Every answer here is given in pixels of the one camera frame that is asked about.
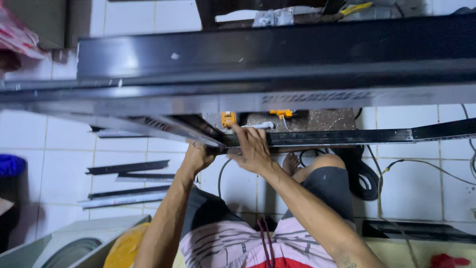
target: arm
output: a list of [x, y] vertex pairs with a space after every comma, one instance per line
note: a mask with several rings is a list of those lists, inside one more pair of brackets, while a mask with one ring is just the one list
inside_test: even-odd
[[384, 265], [361, 237], [334, 210], [290, 178], [269, 155], [264, 130], [233, 125], [243, 155], [238, 164], [261, 175], [276, 190], [297, 221], [318, 241], [339, 268], [382, 268]]
[[213, 160], [215, 156], [208, 154], [202, 144], [194, 143], [188, 146], [185, 159], [144, 234], [134, 268], [172, 267], [179, 248], [193, 179]]

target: yellow object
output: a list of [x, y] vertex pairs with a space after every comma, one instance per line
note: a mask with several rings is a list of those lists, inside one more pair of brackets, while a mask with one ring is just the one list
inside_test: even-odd
[[131, 267], [149, 225], [150, 223], [147, 222], [125, 231], [109, 251], [103, 268]]
[[276, 114], [277, 116], [279, 116], [280, 119], [284, 119], [285, 117], [289, 118], [289, 117], [293, 116], [293, 112], [290, 109], [287, 109], [287, 110], [271, 110], [271, 111], [269, 111], [269, 113], [270, 114]]
[[237, 122], [237, 114], [235, 112], [221, 112], [221, 124], [223, 127], [231, 127], [231, 123]]
[[357, 12], [359, 10], [369, 8], [371, 5], [372, 5], [372, 2], [351, 6], [349, 8], [346, 8], [346, 9], [342, 10], [340, 13], [342, 13], [342, 15], [344, 15], [344, 16], [347, 16], [347, 15], [349, 15], [351, 13], [354, 13], [354, 12]]

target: bare foot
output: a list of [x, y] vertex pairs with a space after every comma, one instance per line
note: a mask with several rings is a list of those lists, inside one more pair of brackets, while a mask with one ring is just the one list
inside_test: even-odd
[[283, 170], [289, 175], [293, 176], [299, 169], [299, 159], [294, 153], [289, 153], [283, 161]]

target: gray shorts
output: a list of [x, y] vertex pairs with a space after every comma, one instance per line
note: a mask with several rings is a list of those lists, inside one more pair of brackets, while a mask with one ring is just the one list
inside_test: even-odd
[[[320, 167], [311, 172], [301, 185], [342, 218], [354, 221], [347, 170], [334, 166]], [[293, 214], [288, 210], [283, 219], [290, 217], [293, 217]], [[243, 221], [220, 197], [192, 188], [180, 239], [200, 226], [225, 220]]]

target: hand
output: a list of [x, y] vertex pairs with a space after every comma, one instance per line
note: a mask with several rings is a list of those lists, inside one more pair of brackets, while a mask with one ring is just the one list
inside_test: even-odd
[[193, 142], [188, 145], [185, 159], [180, 166], [183, 171], [193, 173], [195, 177], [200, 171], [208, 167], [214, 160], [216, 154], [207, 150], [203, 143]]
[[242, 168], [261, 176], [272, 170], [274, 161], [269, 155], [266, 132], [253, 127], [242, 128], [236, 123], [232, 124], [231, 128], [238, 136], [243, 155], [228, 154], [228, 158], [236, 160]]

